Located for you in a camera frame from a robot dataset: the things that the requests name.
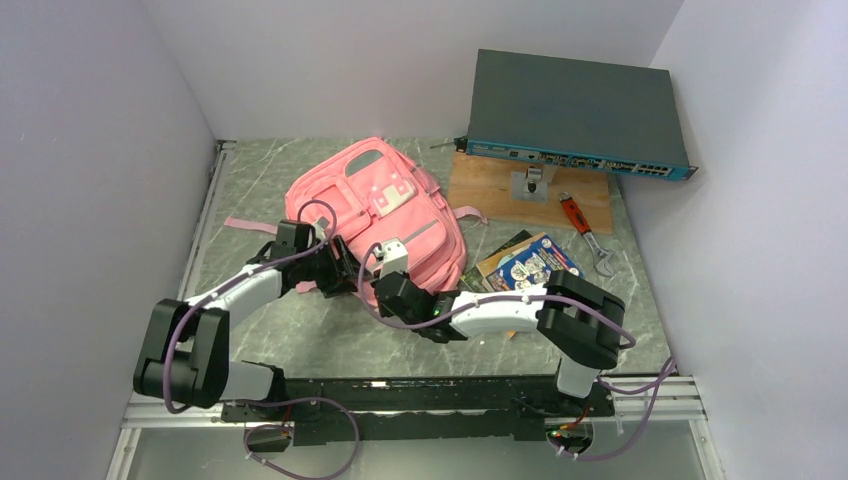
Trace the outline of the pink student backpack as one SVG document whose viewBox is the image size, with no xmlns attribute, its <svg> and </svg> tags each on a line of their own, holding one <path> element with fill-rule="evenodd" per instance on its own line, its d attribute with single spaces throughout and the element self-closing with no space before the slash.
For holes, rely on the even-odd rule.
<svg viewBox="0 0 848 480">
<path fill-rule="evenodd" d="M 368 248 L 399 238 L 409 253 L 408 274 L 430 293 L 457 289 L 467 261 L 458 221 L 480 217 L 473 207 L 451 208 L 435 178 L 379 137 L 356 142 L 294 181 L 285 195 L 283 221 L 335 222 L 361 266 L 359 282 L 373 274 Z"/>
</svg>

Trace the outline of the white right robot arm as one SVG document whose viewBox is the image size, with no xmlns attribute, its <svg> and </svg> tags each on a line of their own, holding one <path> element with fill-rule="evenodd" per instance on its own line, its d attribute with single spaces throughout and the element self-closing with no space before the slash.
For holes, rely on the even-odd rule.
<svg viewBox="0 0 848 480">
<path fill-rule="evenodd" d="M 507 331 L 542 335 L 561 355 L 550 392 L 564 415 L 585 407 L 600 372 L 615 368 L 619 352 L 636 345 L 624 328 L 624 301 L 566 271 L 508 292 L 430 293 L 399 272 L 381 275 L 372 287 L 380 322 L 435 343 Z"/>
</svg>

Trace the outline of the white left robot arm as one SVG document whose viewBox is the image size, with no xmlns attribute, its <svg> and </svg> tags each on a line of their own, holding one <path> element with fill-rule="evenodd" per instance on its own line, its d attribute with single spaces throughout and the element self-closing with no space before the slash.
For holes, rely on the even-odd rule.
<svg viewBox="0 0 848 480">
<path fill-rule="evenodd" d="M 289 398 L 283 369 L 232 360 L 232 327 L 304 283 L 327 298 L 354 293 L 359 268 L 340 236 L 303 222 L 280 222 L 275 238 L 223 284 L 154 306 L 134 392 L 164 400 L 172 413 L 244 401 L 261 419 L 279 417 Z"/>
</svg>

